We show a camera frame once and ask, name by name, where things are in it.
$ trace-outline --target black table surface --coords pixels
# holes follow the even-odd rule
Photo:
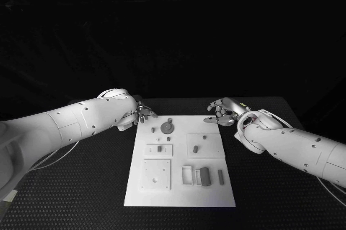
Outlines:
[[[147,99],[144,103],[161,116],[210,115],[209,103],[219,98]],[[235,99],[302,130],[281,97]],[[252,153],[233,137],[236,126],[219,126],[219,132],[236,208],[124,207],[137,127],[124,132],[114,127],[80,141],[59,163],[27,174],[0,229],[346,229],[346,207],[317,178],[266,152]]]

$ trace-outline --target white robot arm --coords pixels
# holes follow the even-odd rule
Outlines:
[[[0,122],[0,201],[43,156],[118,127],[158,116],[124,89],[49,112]]]
[[[235,138],[256,154],[265,151],[298,170],[346,188],[346,145],[298,129],[284,128],[265,110],[251,111],[232,98],[215,101],[216,117],[206,123],[225,127],[238,121]]]

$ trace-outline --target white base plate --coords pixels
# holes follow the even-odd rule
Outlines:
[[[220,134],[219,126],[203,122],[203,119],[209,117],[212,116],[160,116],[158,119],[150,117],[144,124],[138,124],[124,199],[125,207],[236,207],[225,158],[191,159],[187,154],[189,134]],[[161,125],[167,122],[168,118],[173,119],[174,132],[165,135],[161,132]],[[145,156],[147,145],[173,146],[173,157],[165,156],[163,158],[170,160],[168,191],[155,190],[153,192],[141,188],[144,160],[157,160],[157,157]],[[191,167],[193,186],[183,185],[183,167]],[[196,185],[196,170],[200,168],[209,168],[212,186],[203,187]],[[219,170],[223,173],[225,185],[222,186],[219,182]]]

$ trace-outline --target black background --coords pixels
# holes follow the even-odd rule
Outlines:
[[[0,3],[1,121],[112,88],[144,99],[278,96],[307,131],[344,143],[344,0]]]

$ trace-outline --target table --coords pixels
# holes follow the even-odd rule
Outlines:
[[[144,103],[158,115],[209,115],[207,105],[219,98],[147,99]],[[281,97],[235,99],[302,130]],[[59,163],[26,176],[0,229],[346,229],[346,208],[317,178],[266,152],[256,155],[246,150],[233,137],[235,126],[219,126],[219,132],[236,208],[124,207],[134,126],[85,139]],[[346,196],[327,186],[346,202]]]

